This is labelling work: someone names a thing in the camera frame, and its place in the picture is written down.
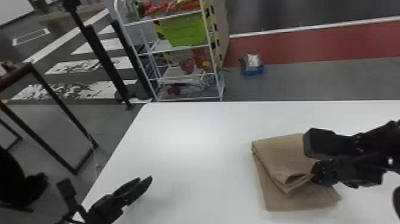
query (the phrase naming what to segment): wall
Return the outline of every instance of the wall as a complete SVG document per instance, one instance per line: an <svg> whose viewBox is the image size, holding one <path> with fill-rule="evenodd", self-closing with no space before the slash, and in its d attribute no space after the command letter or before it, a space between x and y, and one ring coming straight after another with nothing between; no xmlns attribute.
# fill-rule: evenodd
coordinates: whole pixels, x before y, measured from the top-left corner
<svg viewBox="0 0 400 224"><path fill-rule="evenodd" d="M0 24L33 11L28 0L0 0Z"/></svg>

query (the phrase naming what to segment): black metal stand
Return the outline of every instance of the black metal stand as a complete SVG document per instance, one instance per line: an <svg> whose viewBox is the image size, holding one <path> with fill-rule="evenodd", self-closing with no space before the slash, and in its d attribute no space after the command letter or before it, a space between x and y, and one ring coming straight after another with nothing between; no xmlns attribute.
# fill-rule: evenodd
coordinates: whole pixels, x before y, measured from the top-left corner
<svg viewBox="0 0 400 224"><path fill-rule="evenodd" d="M39 83L48 91L50 96L54 101L61 107L63 112L68 115L69 119L76 125L76 127L84 134L87 140L92 143L93 149L98 147L97 142L92 138L92 136L86 131L82 124L76 119L75 115L68 109L62 100L57 96L57 94L50 88L45 79L38 73L38 71L29 64L27 72L30 72L39 81ZM43 147L51 156L53 156L61 165L63 165L68 171L73 175L77 175L80 168L86 162L86 160L93 153L89 150L85 156L79 161L78 165L73 168L69 163L67 163L56 151L51 148L47 142L45 142L36 132L34 132L21 118L19 118L12 110L10 110L3 102L0 101L0 110L2 110L11 120L13 120L21 129L23 129L30 137L32 137L41 147Z"/></svg>
<svg viewBox="0 0 400 224"><path fill-rule="evenodd" d="M114 28L115 33L117 34L118 38L121 41L122 47L124 48L126 55L128 56L135 72L137 75L137 78L139 79L139 82L137 82L137 90L135 92L135 95L139 99L150 99L152 98L152 92L149 87L149 82L146 79L145 75L143 74L143 71L140 69L139 64L138 64L138 59L135 56L135 52L133 50L133 47L128 44L126 41L126 38L124 36L124 33L122 32L120 23L117 20L114 20L112 23L112 28Z"/></svg>
<svg viewBox="0 0 400 224"><path fill-rule="evenodd" d="M16 137L16 139L8 147L3 148L0 146L0 150L10 150L13 146L16 145L17 142L19 142L23 138L20 134L18 134L16 131L14 131L14 129L12 127L10 127L7 123L5 123L1 119L0 119L0 124L3 125L4 128L6 128L9 132L11 132Z"/></svg>
<svg viewBox="0 0 400 224"><path fill-rule="evenodd" d="M135 97L135 92L130 92L126 88L123 80L121 79L120 75L118 74L117 69L115 68L113 62L111 61L106 50L104 49L103 45L101 44L101 41L97 37L97 34L96 34L93 26L85 26L83 24L78 13L76 13L78 5L80 5L80 1L63 0L63 6L64 6L65 10L71 14L75 23L78 25L79 29L82 31L82 33L85 36L90 47L93 49L93 52L99 59L104 70L106 71L107 75L110 77L112 83L114 84L115 88L117 89L117 92L118 92L121 100L126 103L127 110L132 110L134 105L130 103L129 99Z"/></svg>

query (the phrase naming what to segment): folded cloth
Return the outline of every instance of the folded cloth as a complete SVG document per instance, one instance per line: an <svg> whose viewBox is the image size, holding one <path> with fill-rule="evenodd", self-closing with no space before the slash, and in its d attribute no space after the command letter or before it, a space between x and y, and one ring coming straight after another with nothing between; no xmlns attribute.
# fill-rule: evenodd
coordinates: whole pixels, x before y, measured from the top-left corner
<svg viewBox="0 0 400 224"><path fill-rule="evenodd" d="M267 210L321 209L340 200L332 187L310 182L315 160L304 155L302 136L287 135L252 143Z"/></svg>

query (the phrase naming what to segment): red wall stripe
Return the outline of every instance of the red wall stripe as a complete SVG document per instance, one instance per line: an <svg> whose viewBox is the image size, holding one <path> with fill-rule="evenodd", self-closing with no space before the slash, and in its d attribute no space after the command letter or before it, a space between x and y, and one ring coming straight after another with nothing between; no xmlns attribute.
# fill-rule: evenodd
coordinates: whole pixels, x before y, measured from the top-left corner
<svg viewBox="0 0 400 224"><path fill-rule="evenodd" d="M238 66L247 53L266 64L400 56L400 21L232 38L224 66Z"/></svg>

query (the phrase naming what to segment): shelf rack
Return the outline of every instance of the shelf rack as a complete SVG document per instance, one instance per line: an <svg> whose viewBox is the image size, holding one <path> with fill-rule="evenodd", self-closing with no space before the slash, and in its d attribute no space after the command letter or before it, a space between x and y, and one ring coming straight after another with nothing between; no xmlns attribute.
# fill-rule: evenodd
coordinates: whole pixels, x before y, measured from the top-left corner
<svg viewBox="0 0 400 224"><path fill-rule="evenodd" d="M124 13L126 0L115 0L114 8L117 13L118 21L124 32L128 43L133 46L132 38L142 38L144 49L138 51L134 48L134 52L139 62L139 66L146 76L147 82L151 87L151 91L156 101L187 101L187 100L206 100L218 99L222 101L225 89L224 77L218 73L219 66L216 63L213 54L212 35L215 32L214 26L208 24L207 19L210 16L209 0L198 0L201 8L195 10L179 11L172 15L157 15L154 17L144 17L139 21L127 22ZM201 45L194 46L171 46L166 39L158 38L155 42L149 42L142 30L141 24L153 23L156 21L167 20L169 18L181 17L190 14L202 14L203 24L206 30L207 42ZM127 27L135 26L140 31L140 37L129 35ZM179 52L195 48L205 48L210 54L212 69L204 71L196 68L192 74L186 75L185 72L177 65L170 63L164 58L164 53ZM143 58L148 57L149 63L144 65ZM179 95L171 94L168 87L172 84L180 84L181 93Z"/></svg>

